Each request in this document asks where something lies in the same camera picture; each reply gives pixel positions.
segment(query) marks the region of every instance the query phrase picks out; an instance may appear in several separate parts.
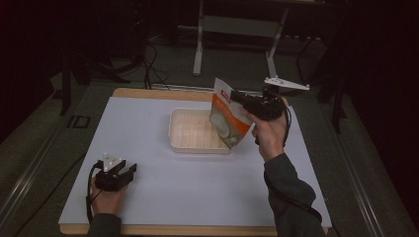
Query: plastic container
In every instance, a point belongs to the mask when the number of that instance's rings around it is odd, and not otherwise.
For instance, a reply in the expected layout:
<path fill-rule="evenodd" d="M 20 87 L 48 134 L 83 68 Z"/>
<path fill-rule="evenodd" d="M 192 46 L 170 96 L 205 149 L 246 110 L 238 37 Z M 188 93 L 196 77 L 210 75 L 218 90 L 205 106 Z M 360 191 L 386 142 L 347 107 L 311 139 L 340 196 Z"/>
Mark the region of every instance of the plastic container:
<path fill-rule="evenodd" d="M 210 110 L 173 110 L 170 116 L 169 138 L 173 150 L 178 153 L 230 152 L 210 123 Z"/>

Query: metal stand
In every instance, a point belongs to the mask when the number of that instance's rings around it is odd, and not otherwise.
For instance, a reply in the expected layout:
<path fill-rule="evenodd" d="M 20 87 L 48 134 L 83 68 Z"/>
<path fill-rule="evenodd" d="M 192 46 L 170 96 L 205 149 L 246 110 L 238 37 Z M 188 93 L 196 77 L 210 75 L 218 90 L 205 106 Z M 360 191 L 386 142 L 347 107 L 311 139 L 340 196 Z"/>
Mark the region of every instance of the metal stand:
<path fill-rule="evenodd" d="M 218 32 L 228 34 L 238 34 L 256 37 L 273 38 L 272 46 L 266 51 L 266 60 L 268 64 L 269 76 L 276 77 L 274 54 L 277 50 L 278 42 L 287 19 L 289 9 L 283 11 L 281 20 L 277 22 L 257 21 L 248 19 L 235 19 L 217 16 L 207 16 L 204 14 L 204 0 L 200 1 L 200 15 L 198 19 L 198 44 L 195 53 L 194 76 L 201 75 L 203 61 L 203 33 Z"/>

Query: dark background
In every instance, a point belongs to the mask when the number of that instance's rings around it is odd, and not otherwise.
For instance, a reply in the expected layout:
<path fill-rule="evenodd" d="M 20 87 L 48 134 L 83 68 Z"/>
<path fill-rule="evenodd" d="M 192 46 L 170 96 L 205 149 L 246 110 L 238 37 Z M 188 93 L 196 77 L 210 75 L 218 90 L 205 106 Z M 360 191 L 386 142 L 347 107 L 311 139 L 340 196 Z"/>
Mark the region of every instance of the dark background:
<path fill-rule="evenodd" d="M 148 3 L 110 0 L 1 3 L 0 142 L 53 93 L 49 78 L 61 70 L 64 51 L 81 52 L 109 64 L 113 55 L 141 54 L 141 43 L 122 43 L 130 41 L 126 40 L 130 31 L 142 33 L 136 36 L 142 39 L 147 26 L 152 25 L 174 39 L 174 26 L 197 23 L 198 1 L 185 0 L 182 4 L 152 1 L 147 6 L 150 11 L 127 12 L 135 2 Z M 328 50 L 314 79 L 332 85 L 337 79 L 344 79 L 345 93 L 351 96 L 418 228 L 419 126 L 415 117 L 419 99 L 418 0 L 354 2 L 353 6 L 345 15 L 341 10 L 321 10 L 322 20 L 317 21 L 322 23 L 321 27 L 313 24 L 316 14 L 303 6 L 290 15 L 285 31 L 290 36 L 318 35 L 325 41 Z M 263 10 L 251 14 L 267 17 Z M 136 29 L 137 24 L 143 24 L 141 30 Z M 83 62 L 76 57 L 73 64 Z"/>

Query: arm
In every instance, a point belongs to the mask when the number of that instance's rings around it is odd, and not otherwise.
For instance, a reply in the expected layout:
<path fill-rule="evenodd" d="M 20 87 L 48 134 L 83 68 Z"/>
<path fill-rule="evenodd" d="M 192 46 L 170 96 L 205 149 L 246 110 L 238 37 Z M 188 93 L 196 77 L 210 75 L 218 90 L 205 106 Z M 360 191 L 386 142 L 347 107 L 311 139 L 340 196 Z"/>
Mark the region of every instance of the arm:
<path fill-rule="evenodd" d="M 127 186 L 117 192 L 105 192 L 96 188 L 95 178 L 91 182 L 92 206 L 95 215 L 90 224 L 88 237 L 120 237 L 122 221 L 118 217 Z"/>
<path fill-rule="evenodd" d="M 297 177 L 295 168 L 285 153 L 265 163 L 265 175 L 272 184 L 271 189 L 309 206 L 314 202 L 314 190 Z M 313 214 L 271 192 L 269 204 L 274 212 L 279 236 L 325 236 L 321 223 Z"/>
<path fill-rule="evenodd" d="M 285 115 L 265 121 L 245 114 L 255 122 L 252 134 L 259 138 L 259 152 L 265 161 L 265 179 L 272 184 L 269 203 L 274 212 L 278 235 L 281 237 L 324 236 L 321 223 L 311 213 L 273 195 L 272 191 L 303 202 L 309 206 L 315 200 L 314 190 L 300 180 L 290 159 L 284 152 L 288 125 Z"/>

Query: table leg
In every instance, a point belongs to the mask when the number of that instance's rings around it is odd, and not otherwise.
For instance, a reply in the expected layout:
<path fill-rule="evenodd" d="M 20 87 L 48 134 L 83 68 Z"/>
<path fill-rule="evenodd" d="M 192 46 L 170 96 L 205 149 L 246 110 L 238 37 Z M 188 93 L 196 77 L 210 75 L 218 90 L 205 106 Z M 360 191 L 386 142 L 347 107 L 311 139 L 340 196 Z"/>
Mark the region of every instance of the table leg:
<path fill-rule="evenodd" d="M 198 18 L 198 45 L 195 53 L 194 76 L 201 75 L 201 65 L 203 61 L 203 17 L 204 17 L 204 0 L 200 1 L 200 16 Z"/>
<path fill-rule="evenodd" d="M 283 16 L 281 17 L 281 21 L 278 24 L 277 31 L 275 32 L 275 35 L 274 35 L 274 41 L 272 43 L 271 50 L 266 51 L 266 60 L 268 63 L 269 77 L 271 78 L 277 77 L 278 75 L 277 70 L 275 69 L 274 54 L 275 54 L 275 51 L 277 50 L 278 42 L 280 41 L 281 33 L 284 29 L 284 24 L 286 22 L 288 12 L 289 12 L 288 8 L 284 9 Z"/>

